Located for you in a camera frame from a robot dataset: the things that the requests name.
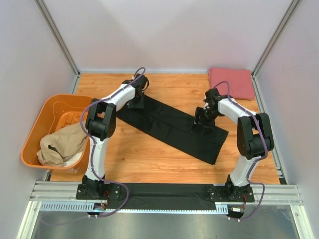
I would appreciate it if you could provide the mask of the aluminium frame rail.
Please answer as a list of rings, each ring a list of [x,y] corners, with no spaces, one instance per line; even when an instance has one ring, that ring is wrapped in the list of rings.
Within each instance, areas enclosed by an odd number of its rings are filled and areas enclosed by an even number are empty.
[[[224,186],[212,184],[128,183],[110,185],[102,197],[92,199],[78,182],[36,182],[30,200],[41,211],[108,213],[227,214],[250,205],[302,205],[295,185],[252,185],[227,194]]]

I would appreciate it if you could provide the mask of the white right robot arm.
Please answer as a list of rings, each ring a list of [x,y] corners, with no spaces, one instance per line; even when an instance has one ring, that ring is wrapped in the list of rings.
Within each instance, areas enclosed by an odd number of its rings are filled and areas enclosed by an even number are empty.
[[[270,119],[266,113],[256,113],[239,104],[229,95],[221,95],[214,88],[205,93],[205,105],[195,110],[193,126],[213,128],[217,117],[226,116],[237,124],[237,148],[239,159],[233,172],[228,175],[225,197],[236,201],[251,185],[251,176],[258,163],[267,158],[274,148]]]

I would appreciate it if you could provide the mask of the left aluminium corner post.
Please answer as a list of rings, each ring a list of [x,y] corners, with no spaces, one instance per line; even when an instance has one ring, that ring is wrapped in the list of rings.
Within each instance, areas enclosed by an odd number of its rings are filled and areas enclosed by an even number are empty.
[[[69,66],[71,67],[72,71],[74,72],[74,74],[78,77],[80,75],[80,71],[78,69],[78,67],[76,66],[76,63],[73,59],[73,57],[71,56],[63,38],[62,35],[60,34],[60,31],[58,30],[58,27],[45,3],[45,1],[43,0],[35,0],[36,5],[38,6],[41,14],[44,17],[44,20],[46,21],[50,31],[53,34],[53,37],[55,38],[58,46],[60,47],[65,59],[67,60]]]

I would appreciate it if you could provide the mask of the beige t shirt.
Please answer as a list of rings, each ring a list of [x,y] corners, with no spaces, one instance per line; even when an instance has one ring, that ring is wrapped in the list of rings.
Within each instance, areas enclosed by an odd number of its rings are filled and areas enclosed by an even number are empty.
[[[83,152],[86,140],[87,134],[80,123],[63,127],[40,140],[38,160],[44,166],[70,166]]]

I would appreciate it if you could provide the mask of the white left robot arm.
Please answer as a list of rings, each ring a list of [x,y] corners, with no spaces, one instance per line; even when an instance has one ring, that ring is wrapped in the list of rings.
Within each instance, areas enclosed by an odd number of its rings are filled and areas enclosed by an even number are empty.
[[[84,110],[88,111],[85,125],[80,123],[90,141],[88,168],[78,187],[77,197],[99,200],[105,194],[104,161],[109,139],[115,132],[116,113],[130,103],[133,108],[142,108],[144,88],[149,80],[143,74],[136,73],[132,79],[125,80],[110,95],[102,99],[93,99]]]

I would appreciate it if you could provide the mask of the right aluminium corner post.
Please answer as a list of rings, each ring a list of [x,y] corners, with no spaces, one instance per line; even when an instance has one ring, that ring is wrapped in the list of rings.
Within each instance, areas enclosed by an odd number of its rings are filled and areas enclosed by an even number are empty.
[[[287,27],[289,21],[291,20],[292,16],[294,15],[295,11],[299,7],[302,0],[292,0],[285,11],[282,19],[280,20],[276,30],[274,31],[273,35],[271,36],[265,50],[263,51],[261,57],[259,58],[255,68],[252,71],[252,78],[255,78],[259,72],[261,71],[263,65],[265,64],[267,58],[271,54],[273,48],[275,47],[276,43],[278,42],[279,38],[281,37],[282,33],[284,32],[285,28]]]

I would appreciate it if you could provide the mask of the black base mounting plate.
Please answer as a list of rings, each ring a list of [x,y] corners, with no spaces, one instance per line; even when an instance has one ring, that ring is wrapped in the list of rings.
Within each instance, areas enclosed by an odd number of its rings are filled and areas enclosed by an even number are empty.
[[[107,209],[117,208],[124,201],[123,209],[128,210],[214,210],[217,202],[235,203],[255,201],[252,188],[242,194],[228,195],[224,185],[212,184],[153,184],[127,183],[126,186],[114,183],[107,184],[104,195],[100,199],[77,197],[77,200],[95,200],[106,204]]]

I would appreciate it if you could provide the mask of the aluminium corner post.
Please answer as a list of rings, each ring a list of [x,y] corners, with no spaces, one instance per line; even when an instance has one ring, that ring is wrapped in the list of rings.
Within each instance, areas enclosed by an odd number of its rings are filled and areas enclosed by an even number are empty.
[[[78,69],[78,67],[76,66],[76,63],[73,59],[73,57],[71,56],[63,38],[62,35],[60,34],[60,31],[58,30],[58,27],[45,3],[45,1],[43,0],[35,0],[36,5],[38,6],[41,14],[44,17],[44,20],[46,21],[50,31],[53,34],[53,37],[55,38],[58,46],[60,47],[65,59],[67,60],[69,66],[71,67],[72,71],[74,72],[74,74],[78,77],[80,75],[80,71]]]
[[[265,50],[263,51],[261,57],[259,58],[255,68],[252,71],[252,78],[255,78],[259,72],[261,71],[263,65],[265,64],[267,58],[271,54],[273,48],[275,47],[276,43],[278,42],[279,38],[281,37],[282,33],[284,32],[285,28],[287,27],[289,21],[291,20],[292,16],[294,15],[295,11],[299,7],[302,0],[292,0],[285,11],[282,19],[280,20],[276,30],[274,31],[273,35],[271,36]]]

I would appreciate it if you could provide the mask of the black t shirt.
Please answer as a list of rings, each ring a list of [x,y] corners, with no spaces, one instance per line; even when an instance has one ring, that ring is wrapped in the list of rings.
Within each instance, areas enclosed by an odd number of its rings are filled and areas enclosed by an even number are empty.
[[[194,125],[194,116],[144,97],[143,109],[124,105],[117,117],[138,130],[203,162],[214,165],[228,131]]]

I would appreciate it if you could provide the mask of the orange plastic basket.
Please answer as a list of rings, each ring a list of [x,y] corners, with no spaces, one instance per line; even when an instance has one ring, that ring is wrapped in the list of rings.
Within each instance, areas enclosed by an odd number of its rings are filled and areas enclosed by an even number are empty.
[[[44,166],[37,157],[40,140],[66,126],[76,124],[84,109],[91,103],[92,97],[74,94],[58,94],[44,103],[21,152],[21,161],[25,166],[64,174],[83,174],[88,166],[90,142],[85,141],[82,155],[67,167]]]

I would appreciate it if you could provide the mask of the folded red t shirt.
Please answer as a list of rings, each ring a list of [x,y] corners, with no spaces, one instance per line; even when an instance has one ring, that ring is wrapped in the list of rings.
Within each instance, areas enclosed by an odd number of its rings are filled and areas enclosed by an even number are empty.
[[[223,81],[229,83],[229,95],[235,99],[251,101],[255,98],[255,90],[250,70],[219,67],[209,69],[209,83],[211,88],[214,88]]]

